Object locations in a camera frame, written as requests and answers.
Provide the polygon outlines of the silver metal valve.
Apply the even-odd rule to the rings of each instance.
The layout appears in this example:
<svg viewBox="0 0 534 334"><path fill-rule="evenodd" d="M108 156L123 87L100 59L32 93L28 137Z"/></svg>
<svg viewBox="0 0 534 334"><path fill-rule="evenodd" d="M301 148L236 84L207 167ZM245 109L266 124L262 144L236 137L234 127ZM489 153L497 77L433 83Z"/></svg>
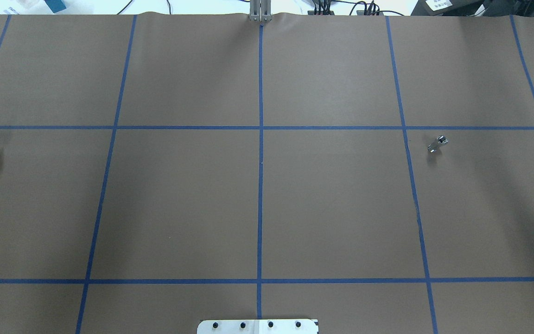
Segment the silver metal valve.
<svg viewBox="0 0 534 334"><path fill-rule="evenodd" d="M428 145L427 150L430 154L433 154L447 145L448 142L449 139L445 135L439 135Z"/></svg>

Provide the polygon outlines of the brown paper table mat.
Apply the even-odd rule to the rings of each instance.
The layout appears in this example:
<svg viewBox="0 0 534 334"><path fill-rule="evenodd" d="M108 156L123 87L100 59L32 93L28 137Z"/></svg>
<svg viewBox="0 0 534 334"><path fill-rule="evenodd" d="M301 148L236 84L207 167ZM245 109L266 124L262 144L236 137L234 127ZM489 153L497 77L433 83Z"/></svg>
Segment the brown paper table mat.
<svg viewBox="0 0 534 334"><path fill-rule="evenodd" d="M534 334L534 18L0 15L0 334L277 318Z"/></svg>

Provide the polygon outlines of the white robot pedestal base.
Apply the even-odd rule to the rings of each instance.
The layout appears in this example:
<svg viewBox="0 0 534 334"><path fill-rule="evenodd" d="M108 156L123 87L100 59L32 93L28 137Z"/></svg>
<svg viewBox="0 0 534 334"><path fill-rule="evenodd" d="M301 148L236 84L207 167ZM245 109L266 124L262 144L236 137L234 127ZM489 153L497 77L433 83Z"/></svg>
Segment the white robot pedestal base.
<svg viewBox="0 0 534 334"><path fill-rule="evenodd" d="M197 326L197 334L318 334L313 319L207 320Z"/></svg>

